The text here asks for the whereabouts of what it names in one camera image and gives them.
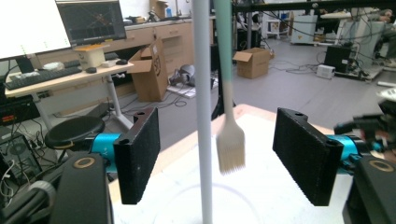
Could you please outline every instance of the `brush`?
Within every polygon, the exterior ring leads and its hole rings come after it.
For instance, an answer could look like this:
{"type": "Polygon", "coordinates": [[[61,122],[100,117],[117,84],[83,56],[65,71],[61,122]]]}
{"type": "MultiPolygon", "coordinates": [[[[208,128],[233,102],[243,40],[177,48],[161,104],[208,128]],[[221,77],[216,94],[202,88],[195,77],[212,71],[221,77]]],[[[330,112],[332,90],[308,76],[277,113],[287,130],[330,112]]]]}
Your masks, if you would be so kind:
{"type": "Polygon", "coordinates": [[[231,1],[215,3],[225,121],[216,139],[219,169],[223,175],[245,167],[245,134],[233,117],[231,1]]]}

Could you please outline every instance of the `stool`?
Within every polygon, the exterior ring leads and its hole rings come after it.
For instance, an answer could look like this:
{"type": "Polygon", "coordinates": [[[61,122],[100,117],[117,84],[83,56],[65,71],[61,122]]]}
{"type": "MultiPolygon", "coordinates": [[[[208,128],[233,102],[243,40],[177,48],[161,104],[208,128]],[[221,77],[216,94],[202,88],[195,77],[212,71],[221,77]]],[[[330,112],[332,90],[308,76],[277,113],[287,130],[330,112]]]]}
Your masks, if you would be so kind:
{"type": "Polygon", "coordinates": [[[64,152],[58,161],[60,161],[66,150],[79,151],[84,148],[84,139],[90,133],[101,133],[106,125],[102,119],[91,116],[82,116],[68,119],[49,130],[45,136],[44,143],[51,149],[60,149],[64,152]]]}

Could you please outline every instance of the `cardboard box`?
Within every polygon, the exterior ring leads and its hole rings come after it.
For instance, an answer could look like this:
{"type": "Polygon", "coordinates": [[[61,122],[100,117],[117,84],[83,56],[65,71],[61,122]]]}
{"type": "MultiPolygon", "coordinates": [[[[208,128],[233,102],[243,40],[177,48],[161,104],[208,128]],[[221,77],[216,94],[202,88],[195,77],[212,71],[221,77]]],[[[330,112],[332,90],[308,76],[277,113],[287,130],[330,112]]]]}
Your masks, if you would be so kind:
{"type": "Polygon", "coordinates": [[[268,73],[270,51],[259,48],[246,49],[237,51],[233,59],[236,60],[238,76],[255,78],[268,73]]]}
{"type": "Polygon", "coordinates": [[[139,50],[130,60],[137,97],[141,102],[162,101],[168,86],[163,41],[157,38],[148,48],[139,50]]]}

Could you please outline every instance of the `office chair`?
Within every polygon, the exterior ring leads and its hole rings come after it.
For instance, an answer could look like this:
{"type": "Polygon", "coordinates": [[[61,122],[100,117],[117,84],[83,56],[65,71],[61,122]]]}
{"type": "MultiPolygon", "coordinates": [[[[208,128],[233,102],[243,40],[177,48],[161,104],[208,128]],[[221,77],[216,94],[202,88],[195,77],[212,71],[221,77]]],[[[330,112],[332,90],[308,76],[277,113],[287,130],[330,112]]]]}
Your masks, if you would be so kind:
{"type": "Polygon", "coordinates": [[[101,133],[105,122],[93,116],[81,116],[68,119],[49,130],[44,143],[48,148],[63,150],[58,162],[64,157],[66,150],[81,151],[84,149],[84,139],[90,133],[101,133]]]}

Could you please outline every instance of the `computer monitor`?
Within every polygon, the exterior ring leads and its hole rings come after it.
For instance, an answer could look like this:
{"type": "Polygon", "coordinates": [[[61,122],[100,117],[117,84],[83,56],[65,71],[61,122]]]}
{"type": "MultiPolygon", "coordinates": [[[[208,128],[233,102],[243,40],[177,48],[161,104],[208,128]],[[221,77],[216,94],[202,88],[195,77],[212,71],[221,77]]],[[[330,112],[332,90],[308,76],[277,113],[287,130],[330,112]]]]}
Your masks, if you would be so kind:
{"type": "Polygon", "coordinates": [[[118,0],[56,0],[72,46],[126,38],[118,0]]]}
{"type": "Polygon", "coordinates": [[[0,62],[16,59],[22,72],[33,69],[31,54],[70,48],[53,0],[0,3],[0,62]]]}

